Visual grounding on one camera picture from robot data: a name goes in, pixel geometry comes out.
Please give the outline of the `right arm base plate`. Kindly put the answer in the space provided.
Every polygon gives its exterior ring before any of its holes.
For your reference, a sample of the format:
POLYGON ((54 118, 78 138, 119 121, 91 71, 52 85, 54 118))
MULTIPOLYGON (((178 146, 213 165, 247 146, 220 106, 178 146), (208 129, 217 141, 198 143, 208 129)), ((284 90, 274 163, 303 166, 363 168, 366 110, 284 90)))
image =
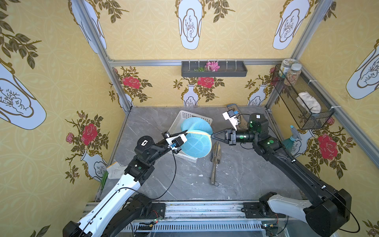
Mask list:
POLYGON ((246 218, 286 218, 286 215, 273 212, 267 204, 244 202, 241 212, 246 218))

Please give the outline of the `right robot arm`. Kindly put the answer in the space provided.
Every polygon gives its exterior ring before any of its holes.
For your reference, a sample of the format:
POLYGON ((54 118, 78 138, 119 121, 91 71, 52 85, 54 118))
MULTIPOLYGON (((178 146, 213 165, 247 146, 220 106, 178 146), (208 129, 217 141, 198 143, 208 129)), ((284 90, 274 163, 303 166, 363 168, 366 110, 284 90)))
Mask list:
POLYGON ((233 128, 221 130, 211 137, 228 145, 250 143, 253 150, 266 161, 281 170, 305 194, 306 200, 283 197, 268 192, 259 199, 258 210, 262 215, 283 214, 307 223, 321 237, 330 237, 350 220, 351 195, 344 189, 336 190, 303 164, 298 162, 284 144, 269 134, 269 123, 263 114, 253 113, 246 129, 238 129, 234 111, 223 113, 233 128))

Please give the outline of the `turquoise mesh laundry bag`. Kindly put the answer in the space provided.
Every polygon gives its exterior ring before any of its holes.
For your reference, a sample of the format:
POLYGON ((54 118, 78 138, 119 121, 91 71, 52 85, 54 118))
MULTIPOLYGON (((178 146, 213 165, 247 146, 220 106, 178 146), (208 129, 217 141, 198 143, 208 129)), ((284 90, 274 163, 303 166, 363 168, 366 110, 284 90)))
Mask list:
POLYGON ((187 156, 203 158, 210 153, 213 130, 206 120, 197 117, 185 119, 181 124, 181 130, 187 130, 187 142, 181 146, 187 156))

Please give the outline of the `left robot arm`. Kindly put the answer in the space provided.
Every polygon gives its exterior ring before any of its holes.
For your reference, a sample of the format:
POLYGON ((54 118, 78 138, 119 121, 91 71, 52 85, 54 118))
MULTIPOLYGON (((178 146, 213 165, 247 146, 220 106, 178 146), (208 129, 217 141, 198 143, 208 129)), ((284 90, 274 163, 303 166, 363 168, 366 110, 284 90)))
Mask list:
POLYGON ((137 141, 135 156, 123 175, 101 202, 79 222, 69 222, 63 229, 64 237, 115 237, 133 220, 147 216, 152 199, 138 192, 154 171, 155 162, 165 154, 174 154, 186 143, 186 131, 171 135, 163 133, 156 143, 143 136, 137 141))

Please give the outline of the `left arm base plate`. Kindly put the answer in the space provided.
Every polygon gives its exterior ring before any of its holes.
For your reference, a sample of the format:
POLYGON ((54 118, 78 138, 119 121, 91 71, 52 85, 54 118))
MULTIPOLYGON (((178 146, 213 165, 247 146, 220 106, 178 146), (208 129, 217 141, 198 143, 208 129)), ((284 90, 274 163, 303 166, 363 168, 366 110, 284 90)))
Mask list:
POLYGON ((163 202, 154 202, 152 203, 148 219, 157 219, 157 218, 165 218, 166 212, 166 204, 163 202))

